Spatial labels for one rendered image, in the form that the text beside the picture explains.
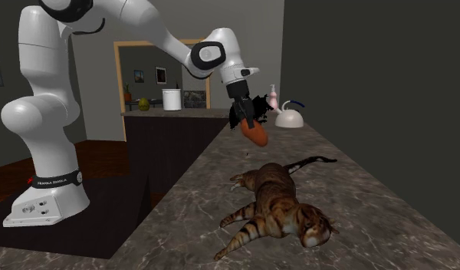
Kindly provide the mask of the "pink soap dispenser bottle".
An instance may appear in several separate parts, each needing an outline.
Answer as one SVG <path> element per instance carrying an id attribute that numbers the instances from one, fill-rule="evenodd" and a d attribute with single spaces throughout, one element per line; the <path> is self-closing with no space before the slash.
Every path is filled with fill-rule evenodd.
<path id="1" fill-rule="evenodd" d="M 271 84 L 270 87 L 271 87 L 271 92 L 269 94 L 268 104 L 272 107 L 273 110 L 277 110 L 278 100 L 277 100 L 276 88 L 274 84 Z"/>

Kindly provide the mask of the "white canister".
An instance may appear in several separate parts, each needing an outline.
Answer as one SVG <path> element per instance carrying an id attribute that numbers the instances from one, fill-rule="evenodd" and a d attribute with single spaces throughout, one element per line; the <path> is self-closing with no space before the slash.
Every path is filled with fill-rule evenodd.
<path id="1" fill-rule="evenodd" d="M 181 90 L 179 88 L 163 89 L 163 109 L 165 111 L 182 109 Z"/>

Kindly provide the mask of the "dark marbled panel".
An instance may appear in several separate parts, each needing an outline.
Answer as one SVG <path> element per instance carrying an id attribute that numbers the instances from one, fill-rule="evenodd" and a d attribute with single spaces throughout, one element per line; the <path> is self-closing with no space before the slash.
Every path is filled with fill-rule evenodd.
<path id="1" fill-rule="evenodd" d="M 206 108 L 205 91 L 183 91 L 184 108 Z"/>

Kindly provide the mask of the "light wooden door frame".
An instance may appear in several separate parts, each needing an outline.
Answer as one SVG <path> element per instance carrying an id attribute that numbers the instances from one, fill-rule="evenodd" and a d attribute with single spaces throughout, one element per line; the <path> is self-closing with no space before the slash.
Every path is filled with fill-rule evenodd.
<path id="1" fill-rule="evenodd" d="M 197 39 L 179 39 L 180 42 L 189 46 L 199 43 L 203 41 L 204 38 L 197 38 Z M 116 71 L 117 71 L 117 83 L 118 83 L 118 90 L 119 90 L 119 98 L 120 98 L 120 111 L 121 111 L 121 120 L 123 125 L 123 138 L 124 141 L 127 141 L 126 135 L 126 128 L 125 128 L 125 121 L 123 113 L 126 112 L 126 104 L 124 100 L 124 90 L 123 90 L 123 81 L 122 81 L 122 72 L 121 72 L 121 63 L 120 63 L 120 52 L 119 49 L 121 47 L 136 47 L 136 46 L 153 46 L 153 44 L 149 41 L 114 41 L 113 42 L 113 52 L 115 57 L 116 63 Z M 205 79 L 205 101 L 206 101 L 206 109 L 211 108 L 211 91 L 210 91 L 210 77 Z"/>

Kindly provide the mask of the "black ragged object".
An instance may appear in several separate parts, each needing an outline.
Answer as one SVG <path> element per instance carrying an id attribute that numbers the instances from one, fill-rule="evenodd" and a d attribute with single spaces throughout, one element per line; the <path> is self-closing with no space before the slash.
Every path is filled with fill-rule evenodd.
<path id="1" fill-rule="evenodd" d="M 266 113 L 270 110 L 273 110 L 274 108 L 267 102 L 267 97 L 268 95 L 264 95 L 263 97 L 260 97 L 259 95 L 256 96 L 252 102 L 254 105 L 255 109 L 255 114 L 254 114 L 254 119 L 258 123 L 265 123 L 267 121 L 267 115 Z M 230 108 L 229 111 L 229 124 L 230 124 L 230 129 L 234 130 L 238 124 L 241 121 L 238 119 L 237 114 L 235 112 L 234 107 Z"/>

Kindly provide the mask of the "dark table with potted plant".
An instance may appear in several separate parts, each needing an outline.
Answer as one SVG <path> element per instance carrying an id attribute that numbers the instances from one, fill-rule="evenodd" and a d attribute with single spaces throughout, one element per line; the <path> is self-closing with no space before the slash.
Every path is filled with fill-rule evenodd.
<path id="1" fill-rule="evenodd" d="M 128 83 L 125 83 L 123 87 L 124 103 L 128 106 L 128 110 L 132 111 L 134 107 L 138 107 L 139 99 L 133 99 L 132 94 L 130 93 L 130 86 Z M 147 99 L 149 101 L 150 107 L 155 107 L 156 105 L 162 105 L 163 101 L 161 99 Z"/>

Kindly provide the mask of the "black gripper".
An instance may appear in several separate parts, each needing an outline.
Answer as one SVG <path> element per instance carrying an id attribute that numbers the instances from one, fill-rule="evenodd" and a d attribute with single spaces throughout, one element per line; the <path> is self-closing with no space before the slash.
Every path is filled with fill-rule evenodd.
<path id="1" fill-rule="evenodd" d="M 232 109 L 235 112 L 235 119 L 241 122 L 245 115 L 248 128 L 253 129 L 255 127 L 255 109 L 252 99 L 249 96 L 248 82 L 246 80 L 241 80 L 227 84 L 226 90 L 228 97 L 233 100 Z"/>

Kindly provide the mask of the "dark robot stand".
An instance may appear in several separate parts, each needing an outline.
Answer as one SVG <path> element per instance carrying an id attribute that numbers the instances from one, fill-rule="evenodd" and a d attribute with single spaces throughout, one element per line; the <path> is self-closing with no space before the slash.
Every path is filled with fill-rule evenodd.
<path id="1" fill-rule="evenodd" d="M 28 186 L 0 202 L 0 246 L 109 259 L 151 211 L 147 178 L 86 179 L 90 205 L 52 226 L 5 228 L 12 203 Z"/>

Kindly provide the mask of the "orange sweet potato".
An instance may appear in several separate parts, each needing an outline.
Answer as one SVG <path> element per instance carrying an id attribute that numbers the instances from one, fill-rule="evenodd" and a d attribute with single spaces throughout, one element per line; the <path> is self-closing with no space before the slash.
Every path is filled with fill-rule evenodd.
<path id="1" fill-rule="evenodd" d="M 253 128 L 248 126 L 248 121 L 243 119 L 240 123 L 241 131 L 245 137 L 259 147 L 265 147 L 268 144 L 268 135 L 263 126 L 256 120 L 252 121 Z"/>

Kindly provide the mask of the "tabby cat figure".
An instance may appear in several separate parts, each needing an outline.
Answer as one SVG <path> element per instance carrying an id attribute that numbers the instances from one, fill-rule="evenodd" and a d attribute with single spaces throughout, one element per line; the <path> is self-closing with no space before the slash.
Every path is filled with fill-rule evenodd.
<path id="1" fill-rule="evenodd" d="M 235 184 L 230 190 L 245 187 L 254 193 L 255 201 L 222 219 L 222 228 L 242 220 L 246 223 L 215 255 L 214 260 L 218 261 L 249 242 L 266 236 L 282 239 L 293 234 L 300 239 L 303 247 L 313 248 L 325 244 L 333 233 L 337 234 L 339 231 L 333 227 L 334 219 L 315 206 L 298 202 L 296 197 L 291 174 L 314 162 L 335 163 L 336 160 L 310 156 L 285 166 L 267 163 L 258 170 L 233 176 L 231 181 Z"/>

